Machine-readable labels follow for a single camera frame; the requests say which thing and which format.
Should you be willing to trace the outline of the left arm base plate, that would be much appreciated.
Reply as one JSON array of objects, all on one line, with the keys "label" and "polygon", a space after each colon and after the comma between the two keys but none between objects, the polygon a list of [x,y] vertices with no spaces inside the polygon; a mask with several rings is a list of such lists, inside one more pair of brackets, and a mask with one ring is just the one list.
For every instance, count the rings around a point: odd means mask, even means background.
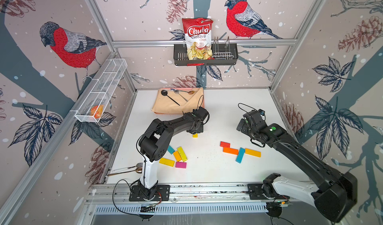
[{"label": "left arm base plate", "polygon": [[130,202],[159,202],[168,201],[170,195],[170,185],[155,185],[151,189],[143,185],[132,186],[129,201]]}]

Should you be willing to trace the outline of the yellow long block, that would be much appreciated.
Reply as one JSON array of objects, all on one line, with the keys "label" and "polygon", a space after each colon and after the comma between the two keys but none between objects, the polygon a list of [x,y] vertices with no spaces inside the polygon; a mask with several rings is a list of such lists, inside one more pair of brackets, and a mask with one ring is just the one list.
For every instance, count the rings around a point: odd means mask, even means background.
[{"label": "yellow long block", "polygon": [[175,164],[175,161],[170,160],[170,159],[166,159],[166,158],[161,158],[161,159],[159,160],[159,163],[160,163],[160,164],[163,164],[163,165],[166,165],[166,166],[173,167],[174,164]]}]

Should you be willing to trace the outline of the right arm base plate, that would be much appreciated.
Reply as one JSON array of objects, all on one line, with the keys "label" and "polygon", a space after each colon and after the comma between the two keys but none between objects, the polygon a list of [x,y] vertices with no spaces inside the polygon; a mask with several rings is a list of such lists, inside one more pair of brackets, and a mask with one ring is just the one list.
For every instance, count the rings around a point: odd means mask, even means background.
[{"label": "right arm base plate", "polygon": [[262,183],[247,184],[247,193],[251,200],[289,200],[289,196],[280,195],[271,185]]}]

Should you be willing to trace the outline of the magenta block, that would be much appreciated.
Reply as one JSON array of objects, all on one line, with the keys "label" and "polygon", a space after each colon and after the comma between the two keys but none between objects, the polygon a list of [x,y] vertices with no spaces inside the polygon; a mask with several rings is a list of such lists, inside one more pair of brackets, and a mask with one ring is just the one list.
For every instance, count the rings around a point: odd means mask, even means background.
[{"label": "magenta block", "polygon": [[186,169],[187,168],[187,163],[185,163],[185,162],[176,162],[175,167],[176,168],[180,168],[180,169]]}]

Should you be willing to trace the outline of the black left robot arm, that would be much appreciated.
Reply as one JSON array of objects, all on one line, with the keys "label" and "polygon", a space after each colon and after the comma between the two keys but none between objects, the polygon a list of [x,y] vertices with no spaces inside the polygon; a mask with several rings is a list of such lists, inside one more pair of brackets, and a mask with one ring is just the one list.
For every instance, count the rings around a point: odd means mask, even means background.
[{"label": "black left robot arm", "polygon": [[183,131],[192,135],[202,133],[208,120],[209,112],[199,107],[173,120],[155,119],[139,137],[136,149],[143,157],[143,171],[138,188],[145,199],[151,200],[157,192],[158,164],[167,152],[172,137]]}]

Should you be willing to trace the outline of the lime yellow block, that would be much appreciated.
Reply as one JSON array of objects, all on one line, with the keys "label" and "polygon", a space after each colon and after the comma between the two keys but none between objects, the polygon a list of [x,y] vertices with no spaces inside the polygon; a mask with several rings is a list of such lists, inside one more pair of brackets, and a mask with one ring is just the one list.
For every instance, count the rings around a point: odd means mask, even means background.
[{"label": "lime yellow block", "polygon": [[186,162],[186,161],[188,160],[188,158],[187,158],[187,156],[186,156],[186,154],[185,154],[183,148],[182,148],[182,147],[177,147],[177,151],[178,151],[178,153],[179,153],[179,155],[180,155],[182,161],[183,161],[183,162]]}]

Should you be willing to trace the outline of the teal small block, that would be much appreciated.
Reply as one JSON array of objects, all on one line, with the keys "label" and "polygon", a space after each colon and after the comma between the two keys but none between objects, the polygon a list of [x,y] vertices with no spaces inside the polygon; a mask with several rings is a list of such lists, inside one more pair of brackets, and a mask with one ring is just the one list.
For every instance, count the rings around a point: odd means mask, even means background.
[{"label": "teal small block", "polygon": [[175,150],[169,145],[168,148],[167,148],[167,151],[170,153],[170,154],[173,154],[175,152]]}]

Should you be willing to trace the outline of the yellow orange block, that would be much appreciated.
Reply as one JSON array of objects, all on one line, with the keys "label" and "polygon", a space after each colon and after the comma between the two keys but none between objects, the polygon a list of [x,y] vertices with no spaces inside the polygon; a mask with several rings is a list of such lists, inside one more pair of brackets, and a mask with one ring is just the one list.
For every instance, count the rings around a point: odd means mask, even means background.
[{"label": "yellow orange block", "polygon": [[261,152],[256,151],[256,150],[252,150],[252,149],[248,149],[248,148],[245,148],[245,154],[251,155],[254,157],[258,157],[258,158],[261,157]]}]

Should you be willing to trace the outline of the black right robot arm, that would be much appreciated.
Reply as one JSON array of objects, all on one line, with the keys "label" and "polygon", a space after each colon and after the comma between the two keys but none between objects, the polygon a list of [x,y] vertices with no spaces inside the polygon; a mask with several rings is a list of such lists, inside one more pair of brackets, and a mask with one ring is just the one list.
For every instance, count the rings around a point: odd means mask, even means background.
[{"label": "black right robot arm", "polygon": [[294,181],[278,173],[267,176],[260,191],[269,199],[292,197],[315,207],[326,219],[339,223],[357,203],[358,180],[350,172],[325,164],[307,149],[300,146],[280,125],[267,125],[265,112],[251,110],[243,115],[237,131],[247,135],[252,144],[275,149],[311,180],[310,183]]}]

